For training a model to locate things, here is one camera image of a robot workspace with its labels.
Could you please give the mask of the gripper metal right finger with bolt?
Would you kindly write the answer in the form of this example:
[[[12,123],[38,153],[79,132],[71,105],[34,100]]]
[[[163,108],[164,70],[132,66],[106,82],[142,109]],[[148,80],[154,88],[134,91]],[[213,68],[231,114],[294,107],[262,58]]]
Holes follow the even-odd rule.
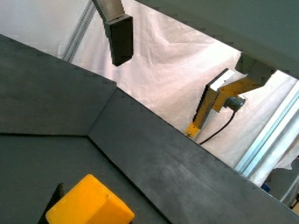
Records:
[[[230,108],[238,112],[246,103],[241,95],[262,88],[275,72],[275,68],[242,53],[235,68],[226,68],[206,85],[186,135],[198,136],[213,110],[221,112]]]

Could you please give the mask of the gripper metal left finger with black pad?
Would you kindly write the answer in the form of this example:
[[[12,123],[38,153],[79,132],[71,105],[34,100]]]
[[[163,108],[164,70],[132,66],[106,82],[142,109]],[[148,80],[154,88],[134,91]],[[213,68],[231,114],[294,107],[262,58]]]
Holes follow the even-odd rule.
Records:
[[[134,18],[126,14],[122,0],[92,0],[103,19],[112,64],[118,67],[134,56]]]

